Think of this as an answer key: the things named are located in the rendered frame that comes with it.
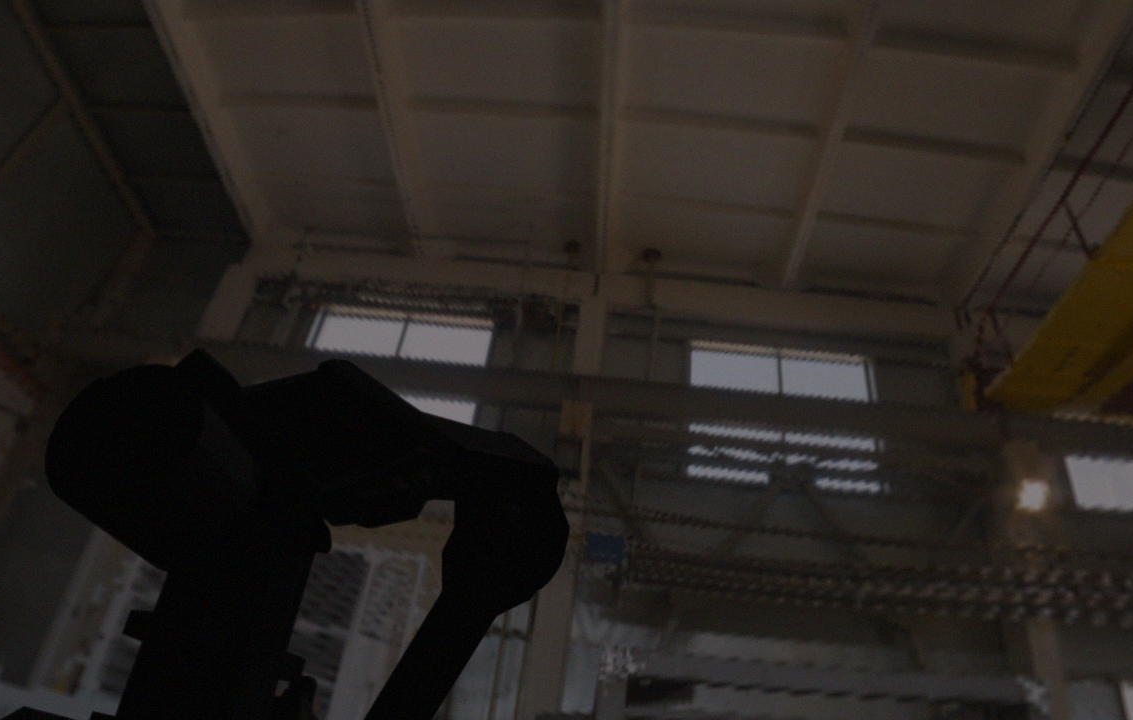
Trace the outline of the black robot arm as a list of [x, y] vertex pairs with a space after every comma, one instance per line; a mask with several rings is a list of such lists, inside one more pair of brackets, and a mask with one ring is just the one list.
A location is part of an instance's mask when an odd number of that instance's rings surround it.
[[[442, 592], [364, 720], [432, 720], [496, 616], [554, 577], [560, 468], [514, 433], [418, 410], [347, 359], [240, 387], [204, 348], [97, 378], [51, 430], [49, 486], [164, 588], [295, 626], [330, 530], [455, 501]], [[327, 523], [325, 523], [325, 520]], [[295, 628], [293, 628], [295, 629]]]

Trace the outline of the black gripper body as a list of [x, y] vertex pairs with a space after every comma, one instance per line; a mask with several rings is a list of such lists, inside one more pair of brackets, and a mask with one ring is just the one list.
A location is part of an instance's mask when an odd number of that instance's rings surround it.
[[290, 624], [218, 594], [164, 588], [154, 611], [131, 610], [140, 641], [116, 715], [90, 720], [269, 720], [278, 680], [300, 683]]

